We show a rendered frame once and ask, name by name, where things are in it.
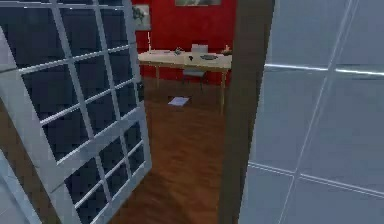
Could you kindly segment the white paper sheet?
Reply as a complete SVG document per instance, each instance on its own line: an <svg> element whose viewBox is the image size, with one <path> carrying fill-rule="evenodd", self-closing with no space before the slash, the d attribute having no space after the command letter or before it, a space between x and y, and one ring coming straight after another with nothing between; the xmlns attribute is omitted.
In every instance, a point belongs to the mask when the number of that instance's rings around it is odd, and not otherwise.
<svg viewBox="0 0 384 224"><path fill-rule="evenodd" d="M189 101L188 97L174 97L169 102L169 105L172 105L172 106L184 106L188 101Z"/></svg>

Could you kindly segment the pale wooden table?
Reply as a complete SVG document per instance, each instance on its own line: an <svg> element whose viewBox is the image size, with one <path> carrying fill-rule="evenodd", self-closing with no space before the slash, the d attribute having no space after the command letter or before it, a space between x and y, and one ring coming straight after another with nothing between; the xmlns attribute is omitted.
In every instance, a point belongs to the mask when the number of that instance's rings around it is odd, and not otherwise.
<svg viewBox="0 0 384 224"><path fill-rule="evenodd" d="M203 60L201 55L216 55L215 60ZM174 51L167 52L166 50L151 50L150 52L143 52L138 55L138 61L141 65L153 66L156 68L156 79L159 79L159 68L178 68L188 69L197 68L203 71L220 72L220 113L224 112L225 105L225 88L227 73L231 70L232 56L225 56L217 53L198 53L198 52L185 52L176 54ZM190 61L188 56L193 56L193 61Z"/></svg>

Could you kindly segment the grey chair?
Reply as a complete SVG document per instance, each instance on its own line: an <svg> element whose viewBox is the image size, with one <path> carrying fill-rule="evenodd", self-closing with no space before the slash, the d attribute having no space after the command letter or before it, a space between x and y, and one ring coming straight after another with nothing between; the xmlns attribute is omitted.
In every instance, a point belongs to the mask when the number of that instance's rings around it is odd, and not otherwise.
<svg viewBox="0 0 384 224"><path fill-rule="evenodd" d="M207 53L208 52L208 46L207 45L199 45L199 44L193 44L191 47L192 52L198 52L198 53ZM188 77L195 77L199 79L200 82L200 90L203 90L203 81L205 78L206 72L203 70L199 70L197 68L188 68L184 69L182 72L182 83L185 83L186 79Z"/></svg>

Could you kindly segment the white glazed room door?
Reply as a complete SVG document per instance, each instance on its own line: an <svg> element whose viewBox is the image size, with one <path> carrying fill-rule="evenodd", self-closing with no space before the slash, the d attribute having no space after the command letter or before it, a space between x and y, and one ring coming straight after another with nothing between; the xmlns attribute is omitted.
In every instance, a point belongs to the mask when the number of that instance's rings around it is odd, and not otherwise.
<svg viewBox="0 0 384 224"><path fill-rule="evenodd" d="M109 224L152 167L131 0L0 0L0 69L58 224Z"/></svg>

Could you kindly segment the brown door frame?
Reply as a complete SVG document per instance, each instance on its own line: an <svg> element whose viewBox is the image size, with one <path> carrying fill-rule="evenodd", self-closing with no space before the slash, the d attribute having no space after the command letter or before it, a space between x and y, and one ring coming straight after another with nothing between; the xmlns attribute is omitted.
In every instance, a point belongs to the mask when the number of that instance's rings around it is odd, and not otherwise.
<svg viewBox="0 0 384 224"><path fill-rule="evenodd" d="M238 224L276 0L238 0L217 224Z"/></svg>

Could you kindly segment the grey framed wall picture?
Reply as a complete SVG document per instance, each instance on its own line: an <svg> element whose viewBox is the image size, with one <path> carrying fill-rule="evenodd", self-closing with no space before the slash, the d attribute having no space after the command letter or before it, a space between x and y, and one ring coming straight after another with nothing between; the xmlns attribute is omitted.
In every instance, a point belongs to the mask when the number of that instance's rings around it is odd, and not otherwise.
<svg viewBox="0 0 384 224"><path fill-rule="evenodd" d="M132 6L133 18L138 31L148 31L151 29L150 8L147 4L137 4Z"/></svg>

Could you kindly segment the green framed wall picture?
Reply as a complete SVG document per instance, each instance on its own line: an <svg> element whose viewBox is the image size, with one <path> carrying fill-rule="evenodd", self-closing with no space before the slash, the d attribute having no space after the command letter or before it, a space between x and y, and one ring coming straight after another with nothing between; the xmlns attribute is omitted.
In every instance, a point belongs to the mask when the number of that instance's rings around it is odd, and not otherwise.
<svg viewBox="0 0 384 224"><path fill-rule="evenodd" d="M176 6L217 6L222 0L175 0Z"/></svg>

